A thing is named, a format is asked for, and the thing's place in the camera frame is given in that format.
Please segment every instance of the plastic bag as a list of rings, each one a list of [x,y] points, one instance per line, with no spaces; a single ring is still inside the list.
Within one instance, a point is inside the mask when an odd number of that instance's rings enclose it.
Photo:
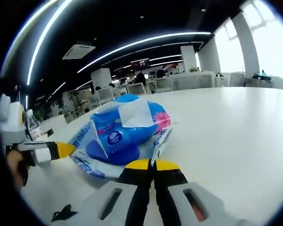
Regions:
[[[72,138],[71,158],[91,175],[118,178],[126,164],[151,158],[171,130],[161,105],[124,95],[103,105]]]

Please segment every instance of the white pillar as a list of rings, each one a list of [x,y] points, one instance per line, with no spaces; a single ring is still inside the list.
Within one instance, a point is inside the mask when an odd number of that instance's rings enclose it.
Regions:
[[[109,83],[112,83],[112,78],[109,68],[100,68],[91,73],[91,79],[94,89],[99,86],[101,88],[107,87]]]
[[[235,16],[235,18],[232,19],[232,22],[237,31],[243,53],[245,76],[253,76],[254,73],[260,72],[260,67],[250,27],[248,26],[243,13],[239,13],[237,16]]]
[[[181,46],[180,50],[183,58],[185,72],[189,72],[191,67],[197,67],[194,47]]]
[[[182,73],[185,70],[183,63],[178,63],[178,70],[179,70],[179,73]]]
[[[200,66],[202,70],[218,73],[220,72],[219,55],[215,38],[212,38],[198,52]]]

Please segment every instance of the black ceiling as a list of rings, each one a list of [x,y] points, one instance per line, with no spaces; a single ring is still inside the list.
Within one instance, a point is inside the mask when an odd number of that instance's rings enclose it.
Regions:
[[[189,35],[153,40],[114,53],[77,73],[92,60],[138,40],[176,32],[214,32],[229,16],[239,12],[242,2],[242,0],[144,0],[142,2],[73,0],[51,27],[37,55],[31,83],[25,90],[31,97],[30,105],[34,104],[38,96],[50,95],[63,82],[66,84],[56,95],[77,88],[90,80],[92,71],[107,62],[109,63],[104,67],[114,71],[136,59],[180,54],[180,46],[183,44],[166,44],[189,41],[206,43],[212,36]],[[7,71],[6,79],[9,82],[25,87],[36,40],[42,32],[38,26],[45,26],[55,8],[51,10],[36,23],[36,28],[29,32],[19,46]],[[21,13],[28,14],[31,11],[32,9],[29,8]],[[63,55],[74,44],[90,44],[96,49],[82,59],[62,60]],[[201,43],[195,44],[195,50],[198,51],[200,46]]]

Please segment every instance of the window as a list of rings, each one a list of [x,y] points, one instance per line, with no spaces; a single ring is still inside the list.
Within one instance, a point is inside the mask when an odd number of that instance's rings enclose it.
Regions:
[[[260,70],[283,78],[283,21],[261,0],[250,0],[242,6],[250,27]]]
[[[220,72],[244,72],[244,59],[240,41],[231,19],[228,19],[215,33],[220,62]]]

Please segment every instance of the white table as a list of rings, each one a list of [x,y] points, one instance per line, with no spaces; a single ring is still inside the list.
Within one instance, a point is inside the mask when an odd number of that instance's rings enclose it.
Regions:
[[[163,105],[176,122],[162,158],[179,164],[188,181],[220,197],[230,214],[263,224],[281,206],[283,90],[193,89],[142,98]],[[49,139],[67,142],[95,111]],[[30,169],[22,194],[49,223],[55,211],[69,203],[75,209],[103,183],[65,158]],[[162,225],[153,188],[144,225]]]

